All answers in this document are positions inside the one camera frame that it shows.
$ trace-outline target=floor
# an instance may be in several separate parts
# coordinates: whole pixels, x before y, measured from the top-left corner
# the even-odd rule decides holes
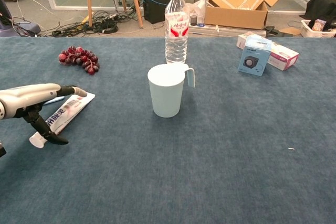
[[[75,22],[81,22],[87,17],[86,10],[51,10],[48,0],[18,0],[17,3],[6,1],[8,9],[13,17],[22,17],[18,5],[21,8],[22,14],[26,20],[35,22],[40,25],[42,30],[52,29],[60,23],[66,25]],[[288,26],[300,27],[302,18],[299,15],[278,14],[269,12],[267,18],[267,26],[275,26],[276,29],[282,29]],[[118,23],[119,31],[110,35],[93,34],[90,37],[163,37],[163,23],[152,25],[143,19],[143,29],[139,29],[138,22],[131,20],[127,23]],[[190,37],[204,37],[204,35],[190,34]]]

